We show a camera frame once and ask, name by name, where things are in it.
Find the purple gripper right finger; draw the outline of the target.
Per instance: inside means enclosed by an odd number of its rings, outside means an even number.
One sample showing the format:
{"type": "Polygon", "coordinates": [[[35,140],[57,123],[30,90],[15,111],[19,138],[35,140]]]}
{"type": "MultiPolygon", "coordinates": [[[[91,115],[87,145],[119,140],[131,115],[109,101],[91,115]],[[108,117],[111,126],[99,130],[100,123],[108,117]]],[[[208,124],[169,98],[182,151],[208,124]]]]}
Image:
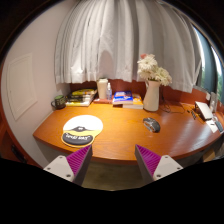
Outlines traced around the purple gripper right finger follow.
{"type": "Polygon", "coordinates": [[[159,156],[151,150],[135,145],[135,157],[146,184],[152,183],[182,169],[169,155],[159,156]]]}

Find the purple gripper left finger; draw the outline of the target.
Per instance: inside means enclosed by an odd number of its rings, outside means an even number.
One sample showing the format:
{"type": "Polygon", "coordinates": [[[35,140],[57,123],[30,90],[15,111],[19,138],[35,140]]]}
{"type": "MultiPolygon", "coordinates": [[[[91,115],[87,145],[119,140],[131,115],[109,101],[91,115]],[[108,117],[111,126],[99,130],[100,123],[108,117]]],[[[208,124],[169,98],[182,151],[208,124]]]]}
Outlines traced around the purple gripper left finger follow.
{"type": "Polygon", "coordinates": [[[44,170],[81,186],[91,157],[92,146],[89,145],[73,152],[67,157],[59,155],[44,170]]]}

